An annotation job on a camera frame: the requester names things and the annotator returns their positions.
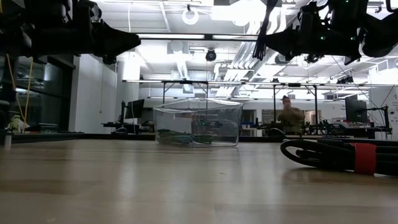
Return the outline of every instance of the transparent plastic box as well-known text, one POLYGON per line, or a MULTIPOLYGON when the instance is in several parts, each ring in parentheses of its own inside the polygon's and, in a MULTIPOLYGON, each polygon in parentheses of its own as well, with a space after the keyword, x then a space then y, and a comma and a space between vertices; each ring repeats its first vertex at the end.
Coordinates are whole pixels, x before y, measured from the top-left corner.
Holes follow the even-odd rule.
POLYGON ((156 141, 188 147, 236 146, 242 108, 242 103, 206 98, 187 98, 156 106, 156 141))

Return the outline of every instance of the yellow cable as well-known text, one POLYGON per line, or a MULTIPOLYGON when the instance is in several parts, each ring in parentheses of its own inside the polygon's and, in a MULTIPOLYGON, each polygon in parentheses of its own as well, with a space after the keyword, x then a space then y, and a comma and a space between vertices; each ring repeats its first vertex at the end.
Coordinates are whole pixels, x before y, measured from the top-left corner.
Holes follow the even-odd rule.
MULTIPOLYGON (((29 105, 29 91, 30 91, 30 79, 32 78, 32 73, 33 73, 33 57, 32 57, 32 62, 30 63, 30 72, 29 72, 29 81, 27 83, 27 96, 26 96, 26 105, 25 105, 25 118, 27 118, 27 107, 29 105)), ((25 127, 26 127, 26 119, 24 119, 24 128, 22 129, 22 133, 25 133, 25 127)))
MULTIPOLYGON (((2 14, 2 1, 1 0, 0 0, 0 13, 2 14)), ((12 87, 13 87, 14 91, 16 91, 17 87, 16 87, 15 81, 14 81, 14 75, 12 74, 10 56, 9 56, 9 54, 6 54, 6 55, 7 55, 8 68, 9 68, 9 71, 10 71, 10 76, 11 76, 11 81, 12 81, 12 87)), ((23 120, 25 120, 24 114, 22 113, 21 104, 19 103, 19 99, 18 99, 18 94, 17 93, 16 93, 16 98, 17 98, 17 103, 18 103, 18 107, 19 107, 19 112, 21 114, 21 118, 23 120)))

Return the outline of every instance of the red tape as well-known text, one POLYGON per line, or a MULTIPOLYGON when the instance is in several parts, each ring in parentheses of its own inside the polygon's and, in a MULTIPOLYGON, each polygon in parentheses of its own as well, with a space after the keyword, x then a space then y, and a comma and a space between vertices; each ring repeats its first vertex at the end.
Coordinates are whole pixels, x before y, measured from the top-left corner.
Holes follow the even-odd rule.
POLYGON ((373 175, 376 171, 376 148, 369 143, 351 143, 355 147, 355 173, 373 175))

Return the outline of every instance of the man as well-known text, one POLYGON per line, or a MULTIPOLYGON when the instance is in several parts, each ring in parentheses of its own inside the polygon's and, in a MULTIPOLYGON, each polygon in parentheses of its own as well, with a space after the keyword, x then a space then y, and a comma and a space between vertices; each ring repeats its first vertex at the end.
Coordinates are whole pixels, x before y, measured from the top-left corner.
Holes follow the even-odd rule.
POLYGON ((304 120, 304 113, 300 109, 292 107, 289 97, 284 96, 282 102, 284 109, 278 116, 278 121, 284 125, 284 132, 286 134, 301 134, 300 122, 304 120))

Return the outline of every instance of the table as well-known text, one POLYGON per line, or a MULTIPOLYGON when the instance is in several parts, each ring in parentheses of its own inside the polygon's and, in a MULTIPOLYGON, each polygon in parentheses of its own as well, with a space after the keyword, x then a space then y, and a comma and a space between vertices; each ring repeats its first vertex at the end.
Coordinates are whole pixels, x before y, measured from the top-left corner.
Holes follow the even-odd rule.
POLYGON ((304 167, 279 146, 15 144, 0 153, 0 223, 397 222, 397 178, 304 167))

